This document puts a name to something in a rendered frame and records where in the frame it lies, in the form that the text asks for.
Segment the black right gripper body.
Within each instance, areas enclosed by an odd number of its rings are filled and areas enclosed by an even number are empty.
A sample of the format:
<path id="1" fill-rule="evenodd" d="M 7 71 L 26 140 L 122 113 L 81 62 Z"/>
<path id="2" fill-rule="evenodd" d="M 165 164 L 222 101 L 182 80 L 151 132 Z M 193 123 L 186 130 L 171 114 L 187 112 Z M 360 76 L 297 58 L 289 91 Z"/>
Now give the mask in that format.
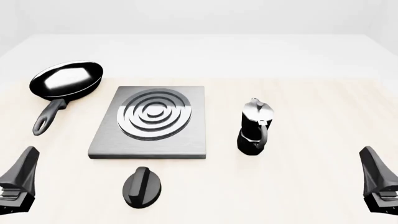
<path id="1" fill-rule="evenodd" d="M 366 192 L 364 201 L 370 212 L 398 214 L 398 185 Z"/>

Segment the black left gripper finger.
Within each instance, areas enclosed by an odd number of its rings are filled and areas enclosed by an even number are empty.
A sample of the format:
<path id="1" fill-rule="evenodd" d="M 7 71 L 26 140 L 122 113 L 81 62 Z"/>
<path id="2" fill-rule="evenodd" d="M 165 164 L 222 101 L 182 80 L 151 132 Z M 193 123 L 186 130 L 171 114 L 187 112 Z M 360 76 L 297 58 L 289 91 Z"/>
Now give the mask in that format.
<path id="1" fill-rule="evenodd" d="M 24 162 L 24 188 L 29 194 L 35 194 L 35 170 L 40 152 L 33 146 L 26 149 L 27 155 Z"/>
<path id="2" fill-rule="evenodd" d="M 26 177 L 26 165 L 30 147 L 28 147 L 18 158 L 15 164 L 0 177 L 1 187 L 22 187 L 22 183 Z"/>

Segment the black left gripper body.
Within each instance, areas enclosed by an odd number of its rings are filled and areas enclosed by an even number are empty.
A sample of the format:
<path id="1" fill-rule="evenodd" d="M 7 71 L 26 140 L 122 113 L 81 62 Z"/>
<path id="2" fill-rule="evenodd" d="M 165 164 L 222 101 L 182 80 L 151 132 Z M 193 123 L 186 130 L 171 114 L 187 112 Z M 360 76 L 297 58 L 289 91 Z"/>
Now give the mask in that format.
<path id="1" fill-rule="evenodd" d="M 0 184 L 0 214 L 28 212 L 35 201 L 35 184 L 27 188 Z"/>

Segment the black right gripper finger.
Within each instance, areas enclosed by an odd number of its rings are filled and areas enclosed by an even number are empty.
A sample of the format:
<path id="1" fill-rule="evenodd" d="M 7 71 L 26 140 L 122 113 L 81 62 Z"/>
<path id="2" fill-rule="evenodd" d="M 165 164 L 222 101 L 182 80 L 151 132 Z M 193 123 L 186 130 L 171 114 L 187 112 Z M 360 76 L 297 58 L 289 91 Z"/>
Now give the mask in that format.
<path id="1" fill-rule="evenodd" d="M 393 173 L 370 147 L 369 153 L 372 159 L 371 175 L 377 187 L 398 187 L 398 176 Z"/>
<path id="2" fill-rule="evenodd" d="M 373 157 L 371 155 L 370 150 L 372 147 L 366 146 L 364 147 L 360 152 L 359 156 L 361 159 L 361 165 L 363 169 L 363 175 L 364 175 L 364 190 L 363 194 L 370 194 L 375 187 L 375 183 L 373 181 L 373 177 L 371 174 L 371 163 L 373 162 Z"/>

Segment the round black stove knob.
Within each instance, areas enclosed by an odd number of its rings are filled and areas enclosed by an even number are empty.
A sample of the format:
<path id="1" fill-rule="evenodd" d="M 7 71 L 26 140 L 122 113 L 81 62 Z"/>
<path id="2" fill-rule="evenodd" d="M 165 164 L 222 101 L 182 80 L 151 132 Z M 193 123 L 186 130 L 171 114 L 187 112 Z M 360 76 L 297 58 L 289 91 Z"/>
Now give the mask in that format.
<path id="1" fill-rule="evenodd" d="M 138 167 L 123 185 L 123 199 L 132 208 L 146 208 L 159 199 L 162 184 L 148 167 Z"/>

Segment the flat grey stove plate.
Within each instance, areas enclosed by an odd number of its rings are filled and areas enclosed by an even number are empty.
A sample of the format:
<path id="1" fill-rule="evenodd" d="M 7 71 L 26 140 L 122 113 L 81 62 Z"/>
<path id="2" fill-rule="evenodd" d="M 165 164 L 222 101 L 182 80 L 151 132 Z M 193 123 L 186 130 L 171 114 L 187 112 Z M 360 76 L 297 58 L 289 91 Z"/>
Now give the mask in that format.
<path id="1" fill-rule="evenodd" d="M 204 159 L 203 86 L 120 86 L 88 149 L 92 159 Z"/>

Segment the black frying pan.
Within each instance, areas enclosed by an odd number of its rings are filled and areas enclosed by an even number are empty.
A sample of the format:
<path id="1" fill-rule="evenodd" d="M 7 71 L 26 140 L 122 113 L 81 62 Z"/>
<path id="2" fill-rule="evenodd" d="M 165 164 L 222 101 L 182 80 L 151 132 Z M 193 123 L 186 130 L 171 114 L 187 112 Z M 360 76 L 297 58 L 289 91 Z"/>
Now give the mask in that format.
<path id="1" fill-rule="evenodd" d="M 100 85 L 102 77 L 103 67 L 86 60 L 60 63 L 37 74 L 30 81 L 29 89 L 50 103 L 32 128 L 34 136 L 46 132 L 57 112 L 64 110 L 69 102 L 92 93 Z"/>

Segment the black and silver moka pot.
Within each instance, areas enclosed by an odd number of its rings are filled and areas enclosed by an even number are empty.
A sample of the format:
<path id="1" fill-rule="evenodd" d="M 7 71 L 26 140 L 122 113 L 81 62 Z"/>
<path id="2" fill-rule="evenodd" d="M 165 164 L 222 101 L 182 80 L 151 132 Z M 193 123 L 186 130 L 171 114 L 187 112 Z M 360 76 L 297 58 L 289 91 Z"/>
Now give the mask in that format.
<path id="1" fill-rule="evenodd" d="M 248 156 L 257 156 L 268 140 L 268 130 L 274 110 L 258 98 L 251 98 L 242 110 L 241 129 L 237 137 L 238 149 Z"/>

